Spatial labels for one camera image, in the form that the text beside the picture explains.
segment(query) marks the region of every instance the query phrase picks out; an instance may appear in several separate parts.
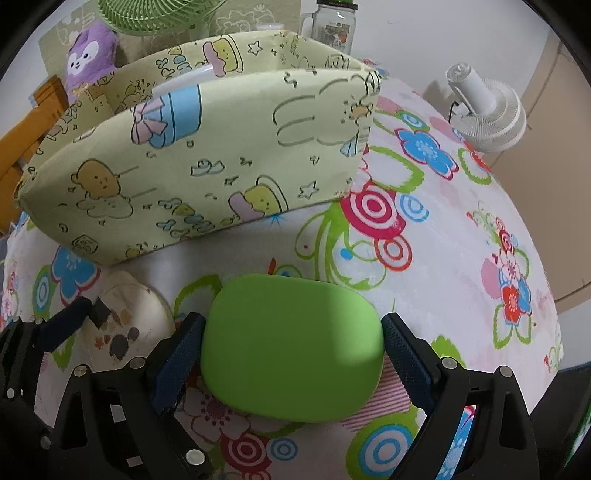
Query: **glass jar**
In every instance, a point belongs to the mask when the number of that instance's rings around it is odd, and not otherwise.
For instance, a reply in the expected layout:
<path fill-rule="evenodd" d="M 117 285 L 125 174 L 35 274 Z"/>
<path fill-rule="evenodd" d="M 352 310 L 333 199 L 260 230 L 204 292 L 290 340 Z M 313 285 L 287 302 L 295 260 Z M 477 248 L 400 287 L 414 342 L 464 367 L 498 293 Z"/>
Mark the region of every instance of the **glass jar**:
<path fill-rule="evenodd" d="M 304 20 L 312 17 L 312 38 L 343 53 L 351 52 L 355 33 L 355 11 L 358 6 L 352 2 L 317 0 L 318 10 L 301 16 L 300 33 Z"/>

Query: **green fan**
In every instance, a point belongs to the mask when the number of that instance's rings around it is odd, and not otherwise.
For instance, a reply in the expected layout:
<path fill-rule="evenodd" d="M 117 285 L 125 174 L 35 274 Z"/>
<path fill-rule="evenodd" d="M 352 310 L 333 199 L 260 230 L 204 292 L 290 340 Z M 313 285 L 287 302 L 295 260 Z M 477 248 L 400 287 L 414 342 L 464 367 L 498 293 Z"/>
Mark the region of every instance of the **green fan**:
<path fill-rule="evenodd" d="M 126 35 L 176 33 L 196 25 L 226 0 L 98 0 L 99 12 L 115 31 Z"/>

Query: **black cable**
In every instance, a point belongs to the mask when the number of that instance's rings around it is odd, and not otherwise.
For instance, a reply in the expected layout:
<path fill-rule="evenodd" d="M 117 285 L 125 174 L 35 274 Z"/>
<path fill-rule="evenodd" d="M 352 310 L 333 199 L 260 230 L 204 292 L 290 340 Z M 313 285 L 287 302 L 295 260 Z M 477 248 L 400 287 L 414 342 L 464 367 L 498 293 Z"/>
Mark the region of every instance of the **black cable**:
<path fill-rule="evenodd" d="M 460 106 L 460 104 L 454 100 L 454 102 L 452 103 L 452 106 L 449 108 L 449 115 L 447 116 L 447 123 L 448 124 L 452 123 L 453 108 L 455 106 Z"/>

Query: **purple stuffed toy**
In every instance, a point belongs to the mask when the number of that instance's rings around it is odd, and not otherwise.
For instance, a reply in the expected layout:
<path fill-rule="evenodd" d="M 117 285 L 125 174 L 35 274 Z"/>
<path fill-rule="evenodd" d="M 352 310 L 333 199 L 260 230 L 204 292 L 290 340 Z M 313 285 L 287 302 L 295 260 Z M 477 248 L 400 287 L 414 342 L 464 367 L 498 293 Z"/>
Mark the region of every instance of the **purple stuffed toy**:
<path fill-rule="evenodd" d="M 94 21 L 82 30 L 68 51 L 66 91 L 70 104 L 88 86 L 116 70 L 117 35 L 103 22 Z"/>

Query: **silver bolt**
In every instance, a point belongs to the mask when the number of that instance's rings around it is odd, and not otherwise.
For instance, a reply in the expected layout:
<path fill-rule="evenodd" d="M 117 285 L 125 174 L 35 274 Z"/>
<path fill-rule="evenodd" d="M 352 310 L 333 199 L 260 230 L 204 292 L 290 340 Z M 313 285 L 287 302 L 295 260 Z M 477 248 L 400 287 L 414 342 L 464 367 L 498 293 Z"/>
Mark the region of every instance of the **silver bolt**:
<path fill-rule="evenodd" d="M 457 362 L 450 356 L 447 356 L 444 359 L 442 359 L 441 364 L 448 370 L 453 370 L 457 367 Z"/>
<path fill-rule="evenodd" d="M 82 377 L 84 376 L 84 374 L 86 373 L 87 369 L 86 369 L 86 365 L 78 365 L 75 369 L 74 369 L 74 375 L 77 377 Z"/>
<path fill-rule="evenodd" d="M 201 465 L 205 461 L 205 454 L 201 450 L 189 450 L 185 455 L 188 463 L 191 465 Z"/>
<path fill-rule="evenodd" d="M 513 370 L 506 365 L 501 365 L 499 372 L 503 377 L 511 378 L 513 376 Z"/>
<path fill-rule="evenodd" d="M 146 360 L 143 356 L 137 356 L 135 358 L 132 358 L 129 361 L 129 366 L 131 368 L 133 368 L 134 370 L 139 370 L 140 368 L 142 368 L 144 365 L 146 364 Z"/>
<path fill-rule="evenodd" d="M 43 450 L 49 450 L 51 448 L 51 439 L 47 435 L 41 437 L 41 448 Z"/>

